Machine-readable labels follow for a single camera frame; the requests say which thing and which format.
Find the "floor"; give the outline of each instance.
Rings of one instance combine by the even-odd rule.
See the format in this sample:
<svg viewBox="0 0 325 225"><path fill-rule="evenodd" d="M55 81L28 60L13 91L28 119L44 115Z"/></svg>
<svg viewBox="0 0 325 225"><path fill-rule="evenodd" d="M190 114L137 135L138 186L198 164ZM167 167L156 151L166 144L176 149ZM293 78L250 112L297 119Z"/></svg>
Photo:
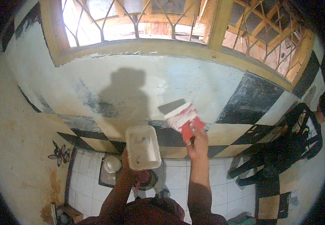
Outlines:
<svg viewBox="0 0 325 225"><path fill-rule="evenodd" d="M101 206L112 190L98 184L101 160L104 153L78 150L72 169L69 204L88 216L98 216ZM212 207L214 214L220 214L227 220L242 212L255 214L255 185L247 186L240 190L236 185L236 179L226 180L226 172L231 166L239 166L243 163L232 162L233 158L210 159L210 186L212 191ZM187 207L187 194L190 177L190 161L163 160L161 166L154 169L159 181L153 189L139 191L138 196L154 197L163 188L170 191L171 198L177 201L185 210L185 219L191 223ZM253 171L242 176L251 176ZM130 192L128 202L133 201L133 191Z"/></svg>

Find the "bucket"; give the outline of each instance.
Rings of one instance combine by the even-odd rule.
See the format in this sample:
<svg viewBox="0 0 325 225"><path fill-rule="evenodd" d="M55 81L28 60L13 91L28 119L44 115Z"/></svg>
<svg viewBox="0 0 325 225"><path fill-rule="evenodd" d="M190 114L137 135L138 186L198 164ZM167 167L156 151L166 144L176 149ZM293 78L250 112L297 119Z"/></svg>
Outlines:
<svg viewBox="0 0 325 225"><path fill-rule="evenodd" d="M159 144L152 126L128 127L126 149L129 167L133 170L148 170L161 165Z"/></svg>

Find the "wall stain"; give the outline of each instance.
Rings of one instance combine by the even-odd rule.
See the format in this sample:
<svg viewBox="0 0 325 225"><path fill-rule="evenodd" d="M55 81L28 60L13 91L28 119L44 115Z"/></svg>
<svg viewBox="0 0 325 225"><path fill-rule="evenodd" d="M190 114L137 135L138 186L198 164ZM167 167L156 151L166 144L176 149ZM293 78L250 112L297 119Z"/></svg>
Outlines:
<svg viewBox="0 0 325 225"><path fill-rule="evenodd" d="M50 190L48 203L41 209L40 216L45 223L53 224L51 217L50 203L54 202L55 206L61 204L59 201L59 195L61 190L61 181L57 179L56 169L50 169Z"/></svg>

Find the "man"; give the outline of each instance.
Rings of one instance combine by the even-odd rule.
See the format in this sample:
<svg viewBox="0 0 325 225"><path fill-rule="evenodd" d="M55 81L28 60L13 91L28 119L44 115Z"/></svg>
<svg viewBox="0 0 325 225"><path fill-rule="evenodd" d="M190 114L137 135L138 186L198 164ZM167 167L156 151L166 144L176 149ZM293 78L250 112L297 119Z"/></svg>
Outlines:
<svg viewBox="0 0 325 225"><path fill-rule="evenodd" d="M254 184L261 178L278 176L300 159L311 159L322 148L321 124L325 122L325 92L320 96L317 111L311 112L305 103L298 104L285 117L281 135L274 141L255 144L258 148L251 159L240 167L228 172L232 179L247 170L264 165L255 175L237 179L237 185Z"/></svg>
<svg viewBox="0 0 325 225"><path fill-rule="evenodd" d="M226 219L211 213L212 195L209 181L208 138L204 129L190 127L194 137L186 145L191 159L187 205L192 224L227 225ZM136 198L126 203L134 180L140 171L129 168L126 149L122 155L123 168L116 185L101 206L99 216L91 216L77 225L85 224L187 224L185 212L173 199Z"/></svg>

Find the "black pants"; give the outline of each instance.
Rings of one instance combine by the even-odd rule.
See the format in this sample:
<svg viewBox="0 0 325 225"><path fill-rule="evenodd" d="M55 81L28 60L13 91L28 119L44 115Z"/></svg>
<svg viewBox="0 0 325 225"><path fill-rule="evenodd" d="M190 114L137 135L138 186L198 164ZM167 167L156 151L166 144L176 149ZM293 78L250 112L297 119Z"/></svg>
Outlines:
<svg viewBox="0 0 325 225"><path fill-rule="evenodd" d="M235 178L250 169L254 169L254 168L257 168L262 165L264 165L264 155L263 154L255 154L251 157L251 159L249 161L242 164L240 167L230 171L230 177ZM254 184L259 179L261 179L262 176L263 175L260 170L253 176L239 180L239 185L246 186L246 185Z"/></svg>

